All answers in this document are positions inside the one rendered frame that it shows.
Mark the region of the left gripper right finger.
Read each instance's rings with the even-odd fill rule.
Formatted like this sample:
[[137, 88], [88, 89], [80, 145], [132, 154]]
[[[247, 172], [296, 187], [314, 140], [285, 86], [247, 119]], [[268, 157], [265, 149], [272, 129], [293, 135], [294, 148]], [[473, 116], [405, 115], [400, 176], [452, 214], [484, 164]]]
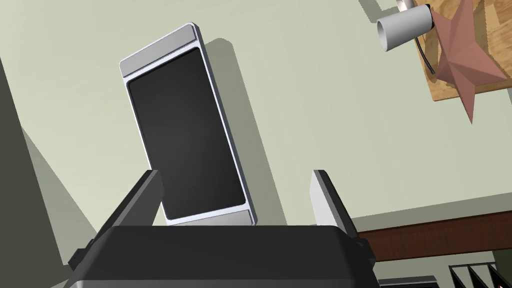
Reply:
[[312, 172], [309, 195], [316, 225], [335, 226], [350, 238], [359, 237], [353, 220], [325, 170]]

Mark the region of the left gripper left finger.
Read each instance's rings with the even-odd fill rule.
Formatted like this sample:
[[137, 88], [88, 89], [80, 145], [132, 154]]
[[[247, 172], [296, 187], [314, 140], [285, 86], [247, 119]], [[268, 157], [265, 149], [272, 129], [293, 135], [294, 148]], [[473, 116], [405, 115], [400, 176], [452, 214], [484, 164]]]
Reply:
[[152, 225], [163, 196], [161, 173], [147, 170], [100, 228], [95, 240], [114, 226]]

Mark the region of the grey cylindrical wall lamp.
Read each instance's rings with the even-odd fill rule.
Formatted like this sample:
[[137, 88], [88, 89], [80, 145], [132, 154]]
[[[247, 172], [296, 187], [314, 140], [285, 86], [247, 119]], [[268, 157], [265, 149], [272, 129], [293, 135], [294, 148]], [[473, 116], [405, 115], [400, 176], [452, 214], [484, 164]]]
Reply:
[[419, 37], [428, 33], [435, 25], [431, 6], [415, 6], [413, 0], [396, 0], [399, 8], [394, 13], [376, 21], [379, 43], [384, 51], [389, 51], [411, 40], [415, 41], [427, 69], [433, 75], [435, 71], [422, 49]]

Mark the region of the wooden board with red star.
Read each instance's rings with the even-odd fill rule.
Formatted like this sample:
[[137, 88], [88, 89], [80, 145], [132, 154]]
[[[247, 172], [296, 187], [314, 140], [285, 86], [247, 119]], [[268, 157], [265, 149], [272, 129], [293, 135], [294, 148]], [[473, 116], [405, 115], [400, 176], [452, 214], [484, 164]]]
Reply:
[[434, 101], [460, 98], [473, 119], [475, 95], [512, 88], [512, 0], [414, 0], [430, 5], [434, 28], [419, 42]]

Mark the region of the silver framed black wall panel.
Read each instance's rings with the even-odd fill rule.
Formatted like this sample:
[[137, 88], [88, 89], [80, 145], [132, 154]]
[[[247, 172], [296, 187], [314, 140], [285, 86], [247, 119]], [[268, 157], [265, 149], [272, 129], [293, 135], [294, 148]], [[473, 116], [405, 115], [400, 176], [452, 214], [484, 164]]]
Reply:
[[199, 27], [192, 22], [119, 62], [169, 226], [254, 226], [257, 215]]

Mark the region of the dark brown wooden shelf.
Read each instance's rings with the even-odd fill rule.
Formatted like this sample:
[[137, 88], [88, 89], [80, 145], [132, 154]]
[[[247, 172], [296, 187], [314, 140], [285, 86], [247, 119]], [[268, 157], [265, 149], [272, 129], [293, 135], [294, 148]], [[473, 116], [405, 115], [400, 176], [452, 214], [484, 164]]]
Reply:
[[512, 210], [362, 231], [377, 262], [512, 249]]

